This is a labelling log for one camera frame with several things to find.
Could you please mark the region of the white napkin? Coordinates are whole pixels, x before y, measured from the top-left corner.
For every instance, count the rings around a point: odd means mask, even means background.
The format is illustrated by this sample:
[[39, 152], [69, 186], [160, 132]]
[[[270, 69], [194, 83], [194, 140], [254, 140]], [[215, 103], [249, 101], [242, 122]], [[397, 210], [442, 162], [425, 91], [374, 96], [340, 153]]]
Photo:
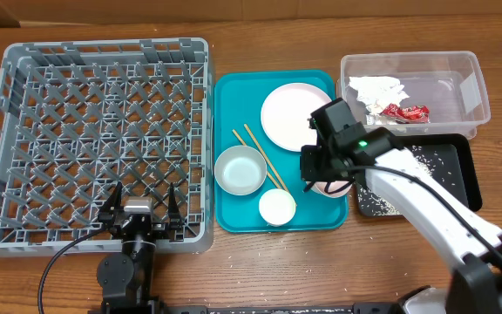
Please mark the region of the white napkin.
[[356, 100], [363, 103], [368, 125], [396, 125], [396, 121], [383, 116], [389, 105], [400, 106], [409, 98], [398, 78], [388, 76], [350, 77], [349, 86], [357, 91]]

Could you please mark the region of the red snack wrapper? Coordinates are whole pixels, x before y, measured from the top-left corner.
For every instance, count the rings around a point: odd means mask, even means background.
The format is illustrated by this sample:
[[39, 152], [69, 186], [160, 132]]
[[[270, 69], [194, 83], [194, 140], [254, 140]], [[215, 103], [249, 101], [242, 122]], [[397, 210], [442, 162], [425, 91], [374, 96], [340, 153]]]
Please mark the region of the red snack wrapper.
[[426, 106], [401, 107], [396, 104], [389, 104], [381, 114], [402, 124], [425, 124], [430, 122], [430, 110]]

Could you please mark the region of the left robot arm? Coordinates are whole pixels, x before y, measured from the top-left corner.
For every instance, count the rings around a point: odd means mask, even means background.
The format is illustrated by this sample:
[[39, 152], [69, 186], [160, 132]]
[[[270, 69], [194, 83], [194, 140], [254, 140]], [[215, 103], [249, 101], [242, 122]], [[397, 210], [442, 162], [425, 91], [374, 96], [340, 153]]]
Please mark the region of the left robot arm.
[[169, 239], [182, 225], [174, 185], [168, 187], [167, 208], [171, 222], [160, 222], [153, 213], [153, 199], [130, 197], [122, 200], [119, 182], [98, 212], [105, 231], [121, 241], [121, 251], [106, 256], [98, 265], [97, 280], [102, 288], [102, 313], [168, 312], [159, 297], [151, 295], [157, 241]]

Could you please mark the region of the white rice pile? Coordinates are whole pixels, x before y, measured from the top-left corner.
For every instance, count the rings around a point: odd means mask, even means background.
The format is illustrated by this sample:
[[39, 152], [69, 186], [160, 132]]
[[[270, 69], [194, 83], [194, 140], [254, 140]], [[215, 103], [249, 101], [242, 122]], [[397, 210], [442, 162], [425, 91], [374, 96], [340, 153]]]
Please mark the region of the white rice pile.
[[[445, 188], [451, 178], [449, 171], [445, 167], [445, 145], [410, 146], [420, 168], [438, 181]], [[357, 203], [360, 212], [365, 216], [399, 216], [400, 213], [383, 197], [372, 193], [367, 188], [356, 186]]]

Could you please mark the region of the grey bowl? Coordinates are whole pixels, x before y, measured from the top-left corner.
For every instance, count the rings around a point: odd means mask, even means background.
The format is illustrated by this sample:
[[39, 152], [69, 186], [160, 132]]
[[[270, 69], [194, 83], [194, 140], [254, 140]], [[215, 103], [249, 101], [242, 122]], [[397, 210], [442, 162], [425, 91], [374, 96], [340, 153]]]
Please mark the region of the grey bowl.
[[252, 147], [230, 147], [218, 156], [214, 177], [219, 187], [231, 195], [251, 195], [266, 180], [267, 163]]

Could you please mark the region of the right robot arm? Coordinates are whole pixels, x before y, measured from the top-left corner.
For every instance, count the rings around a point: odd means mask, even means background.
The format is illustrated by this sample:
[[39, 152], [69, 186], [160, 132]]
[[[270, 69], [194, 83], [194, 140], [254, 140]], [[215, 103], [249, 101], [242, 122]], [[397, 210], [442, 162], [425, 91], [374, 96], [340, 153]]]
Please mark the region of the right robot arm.
[[502, 229], [474, 214], [420, 169], [390, 131], [351, 128], [304, 146], [301, 176], [355, 181], [383, 197], [431, 244], [451, 272], [448, 290], [432, 287], [403, 297], [395, 313], [502, 313]]

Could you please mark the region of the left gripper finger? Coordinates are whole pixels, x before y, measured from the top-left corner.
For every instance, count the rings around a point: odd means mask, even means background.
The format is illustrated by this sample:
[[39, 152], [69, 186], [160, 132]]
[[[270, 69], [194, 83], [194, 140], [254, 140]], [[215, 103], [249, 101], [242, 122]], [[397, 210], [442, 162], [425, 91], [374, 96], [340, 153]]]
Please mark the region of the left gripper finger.
[[175, 187], [171, 183], [168, 189], [167, 215], [171, 225], [180, 225], [180, 211], [175, 198]]
[[119, 207], [121, 204], [121, 192], [123, 184], [121, 181], [117, 181], [112, 194], [108, 197], [105, 203], [102, 205], [103, 213], [111, 213], [115, 208]]

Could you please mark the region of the small white cup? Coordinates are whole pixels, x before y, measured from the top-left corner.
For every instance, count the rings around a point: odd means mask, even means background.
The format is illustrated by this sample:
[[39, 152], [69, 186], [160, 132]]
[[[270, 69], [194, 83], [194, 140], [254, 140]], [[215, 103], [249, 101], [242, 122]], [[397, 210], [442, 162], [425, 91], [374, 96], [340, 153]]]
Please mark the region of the small white cup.
[[292, 195], [284, 189], [270, 189], [259, 200], [259, 213], [271, 226], [280, 227], [295, 216], [296, 203]]

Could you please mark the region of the pink bowl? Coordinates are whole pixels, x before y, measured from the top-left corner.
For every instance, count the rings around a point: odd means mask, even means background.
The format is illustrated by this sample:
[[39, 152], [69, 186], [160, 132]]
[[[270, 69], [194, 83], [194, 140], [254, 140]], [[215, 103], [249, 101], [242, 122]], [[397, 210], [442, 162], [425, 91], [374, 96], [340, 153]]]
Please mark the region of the pink bowl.
[[352, 182], [349, 181], [316, 182], [311, 190], [319, 195], [335, 199], [345, 196], [351, 187]]

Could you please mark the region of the wooden chopstick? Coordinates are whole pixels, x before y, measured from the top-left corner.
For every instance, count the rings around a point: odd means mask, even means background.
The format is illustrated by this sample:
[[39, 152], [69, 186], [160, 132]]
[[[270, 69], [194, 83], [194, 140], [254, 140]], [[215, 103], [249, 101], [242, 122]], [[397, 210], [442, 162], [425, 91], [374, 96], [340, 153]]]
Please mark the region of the wooden chopstick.
[[[243, 140], [243, 138], [237, 133], [235, 129], [232, 129], [232, 133], [243, 146], [247, 146], [247, 143]], [[270, 173], [268, 169], [267, 169], [267, 177], [272, 181], [272, 183], [275, 185], [276, 188], [282, 188], [281, 184], [276, 180], [276, 178]]]
[[267, 162], [267, 164], [269, 165], [270, 169], [272, 170], [272, 172], [274, 173], [274, 176], [275, 178], [277, 179], [277, 182], [282, 186], [282, 188], [286, 191], [286, 192], [289, 192], [288, 190], [288, 187], [287, 185], [285, 184], [284, 180], [282, 179], [282, 177], [279, 175], [277, 169], [275, 168], [274, 164], [272, 163], [272, 161], [269, 159], [268, 155], [266, 154], [266, 152], [264, 151], [264, 149], [262, 148], [260, 142], [256, 139], [256, 137], [254, 136], [254, 133], [252, 132], [252, 130], [249, 128], [248, 124], [244, 124], [243, 125], [244, 128], [246, 129], [248, 135], [250, 136], [251, 140], [255, 143], [256, 147], [258, 148], [259, 152], [263, 155], [265, 161]]

